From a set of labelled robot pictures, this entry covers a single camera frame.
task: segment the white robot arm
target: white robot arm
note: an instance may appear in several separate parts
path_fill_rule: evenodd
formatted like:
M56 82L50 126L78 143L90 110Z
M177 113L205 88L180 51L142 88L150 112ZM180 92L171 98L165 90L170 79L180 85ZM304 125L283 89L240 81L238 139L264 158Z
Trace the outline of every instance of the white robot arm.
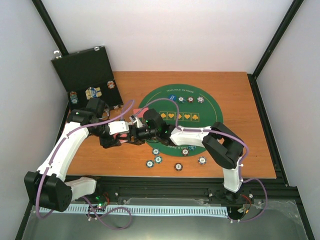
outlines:
M36 172L29 171L26 174L24 183L32 203L36 202L42 177L45 177L45 181L39 205L44 208L63 212L71 201L95 192L97 181L90 177L64 182L72 159L89 135L98 136L100 145L104 148L120 146L123 141L141 145L147 139L157 139L164 145L192 145L206 148L215 162L223 169L224 187L234 193L241 187L239 161L243 154L243 146L226 138L223 144L220 144L216 135L205 132L205 130L214 128L234 134L222 123L218 122L214 126L204 128L177 128L166 124L159 113L154 109L149 109L143 115L146 124L142 124L137 117L131 116L131 122L113 121L108 124L85 127L87 124L97 123L104 108L103 101L97 98L92 99L88 103L88 106L91 105L85 110L73 110L70 113L64 131L48 158Z

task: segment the green poker mat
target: green poker mat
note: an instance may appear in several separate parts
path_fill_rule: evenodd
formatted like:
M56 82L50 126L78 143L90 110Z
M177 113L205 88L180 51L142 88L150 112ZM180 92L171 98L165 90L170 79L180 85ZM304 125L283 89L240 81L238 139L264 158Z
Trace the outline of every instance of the green poker mat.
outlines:
M197 101L198 97L204 99L203 103ZM179 106L179 116L177 116L176 106L169 101L157 101L148 106L155 109L168 124L175 124L178 118L178 125L189 128L200 128L212 126L215 122L223 123L223 114L217 101L204 90L187 84L169 84L156 88L141 101L139 108L144 107L150 101L160 98L174 100ZM199 146L165 146L161 143L148 141L147 144L153 149L159 149L160 153L169 156L183 157L182 149L188 148L189 155L195 156L203 153L206 149Z

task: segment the white wall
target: white wall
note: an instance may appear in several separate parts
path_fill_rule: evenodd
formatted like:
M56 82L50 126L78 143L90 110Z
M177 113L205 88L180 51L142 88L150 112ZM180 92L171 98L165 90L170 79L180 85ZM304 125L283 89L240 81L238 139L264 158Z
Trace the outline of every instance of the white wall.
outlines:
M50 153L67 106L50 59L57 47L31 0L0 1L0 239L28 204L24 185Z
M320 1L304 1L258 85L290 185L320 239Z
M292 0L43 0L71 52L114 71L252 73Z

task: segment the wooden table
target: wooden table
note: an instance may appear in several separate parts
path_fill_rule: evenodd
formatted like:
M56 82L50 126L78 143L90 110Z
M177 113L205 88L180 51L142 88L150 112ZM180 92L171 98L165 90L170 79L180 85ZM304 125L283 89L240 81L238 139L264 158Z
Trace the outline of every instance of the wooden table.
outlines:
M243 162L245 178L276 178L258 111L246 72L114 72L123 102L135 99L138 108L142 99L152 90L168 84L188 84L205 90L218 102L223 123L249 146L249 156ZM120 113L114 110L111 117ZM69 175L130 176L130 177L197 177L221 178L222 168L208 152L205 165L197 157L163 156L163 162L153 168L146 167L152 159L151 147L123 144L104 149L99 138L88 137L80 146L68 170ZM176 163L183 164L176 171Z

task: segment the poker chip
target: poker chip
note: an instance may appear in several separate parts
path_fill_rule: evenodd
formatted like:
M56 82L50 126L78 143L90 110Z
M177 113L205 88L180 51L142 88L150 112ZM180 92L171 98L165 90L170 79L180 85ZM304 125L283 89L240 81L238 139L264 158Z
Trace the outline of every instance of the poker chip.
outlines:
M150 169L155 165L155 163L152 160L148 160L148 161L146 161L145 165L147 166L147 168Z
M189 155L189 150L188 150L188 148L182 149L181 153L182 153L182 155L185 156L185 157L188 156L188 155Z
M108 81L106 84L108 85L109 89L113 89L116 86L114 81Z
M161 156L156 156L154 158L154 161L155 161L156 164L160 164L160 163L162 163L162 157Z
M197 147L190 145L190 146L187 146L187 148L189 149L189 151L194 151L196 150Z
M198 159L199 164L204 165L206 164L206 162L207 162L207 159L204 156L199 157Z
M198 103L201 103L201 104L205 101L205 99L202 96L198 96L196 100L198 101Z
M152 149L152 153L153 153L154 155L158 155L158 154L160 153L160 151L159 151L158 148L154 148L154 149Z
M174 169L175 169L176 171L181 171L183 168L184 168L184 166L182 166L181 163L176 163L176 164L174 165Z
M79 102L77 93L75 91L70 92L70 101L72 104L77 104Z
M86 99L89 100L90 98L99 98L101 97L101 89L100 87L89 87L85 90Z
M186 102L186 100L182 96L178 98L178 101L179 103L182 103L182 104Z
M175 100L177 100L177 96L176 95L170 95L169 99L171 99L172 101L175 101Z

